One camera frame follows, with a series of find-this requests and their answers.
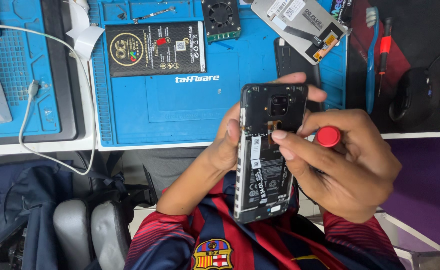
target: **computer mouse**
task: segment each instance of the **computer mouse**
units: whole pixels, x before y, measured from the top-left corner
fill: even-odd
[[[439,82],[426,68],[407,70],[400,79],[389,108],[390,118],[407,131],[427,120],[439,106]]]

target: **purple wall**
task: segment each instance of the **purple wall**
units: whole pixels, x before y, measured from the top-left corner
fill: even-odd
[[[403,168],[381,207],[440,244],[440,138],[387,141]]]

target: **white table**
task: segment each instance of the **white table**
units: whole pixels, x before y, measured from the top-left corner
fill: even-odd
[[[91,63],[83,63],[85,67],[90,66],[90,70],[92,71]],[[44,143],[31,143],[26,144],[29,148],[37,151],[37,152],[61,152],[61,151],[75,151],[75,150],[91,150],[93,134],[91,130],[91,121],[93,117],[95,118],[96,123],[98,124],[97,114],[94,116],[91,115],[91,108],[88,102],[88,85],[85,81],[84,77],[79,73],[79,82],[80,82],[80,92],[82,97],[82,107],[83,107],[83,116],[85,119],[85,135],[82,138],[77,138],[73,141],[62,141],[62,142],[44,142]],[[97,138],[99,138],[99,130],[96,130]],[[421,133],[390,133],[390,134],[382,134],[384,139],[400,139],[400,138],[428,138],[428,137],[440,137],[440,132],[421,132]],[[156,145],[145,145],[145,146],[120,146],[120,147],[103,147],[97,141],[97,149],[99,151],[115,151],[115,150],[133,150],[133,149],[151,149],[151,148],[172,148],[172,147],[192,147],[192,146],[206,146],[210,145],[211,142],[203,142],[203,143],[185,143],[185,144],[156,144]],[[5,144],[0,145],[0,155],[7,154],[21,154],[28,153],[25,149],[23,149],[19,144]]]

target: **smartphone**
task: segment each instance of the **smartphone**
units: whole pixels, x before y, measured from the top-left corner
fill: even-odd
[[[242,88],[236,221],[245,224],[287,210],[293,176],[271,133],[277,129],[297,131],[302,124],[307,96],[305,84],[250,83]]]

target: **hand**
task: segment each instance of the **hand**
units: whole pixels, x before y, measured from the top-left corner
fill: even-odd
[[[304,139],[330,125],[341,130],[345,154]],[[363,223],[371,218],[392,192],[402,165],[368,114],[360,109],[312,113],[297,134],[274,131],[272,138],[305,194],[348,221]]]
[[[307,76],[304,72],[292,73],[273,81],[274,83],[304,83]],[[325,91],[308,86],[308,99],[322,102],[327,98]],[[237,168],[237,146],[240,139],[240,102],[231,107],[220,123],[217,136],[203,154],[208,156],[209,164],[218,170],[230,171]]]

